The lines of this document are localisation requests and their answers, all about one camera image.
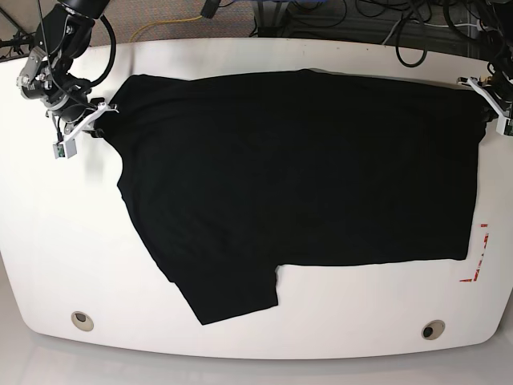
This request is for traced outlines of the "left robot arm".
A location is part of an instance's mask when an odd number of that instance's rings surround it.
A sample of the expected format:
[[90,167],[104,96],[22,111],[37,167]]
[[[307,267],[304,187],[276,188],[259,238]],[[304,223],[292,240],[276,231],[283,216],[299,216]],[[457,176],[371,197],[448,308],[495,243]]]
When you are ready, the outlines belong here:
[[488,61],[490,75],[478,81],[480,87],[504,110],[505,131],[512,131],[512,1],[463,1],[477,13],[478,34],[459,31],[466,43],[479,49]]

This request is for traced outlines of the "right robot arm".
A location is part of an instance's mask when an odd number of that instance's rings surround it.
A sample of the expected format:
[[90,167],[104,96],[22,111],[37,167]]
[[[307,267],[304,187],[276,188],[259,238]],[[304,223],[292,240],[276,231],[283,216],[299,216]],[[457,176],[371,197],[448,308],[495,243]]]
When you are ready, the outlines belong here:
[[[47,15],[39,16],[34,47],[17,85],[26,99],[38,99],[45,105],[59,142],[63,141],[60,123],[75,126],[97,110],[99,104],[87,97],[113,68],[116,38],[104,15],[108,4],[108,1],[58,1]],[[71,66],[89,47],[96,21],[105,26],[110,39],[107,66],[95,80],[75,77],[70,73]]]

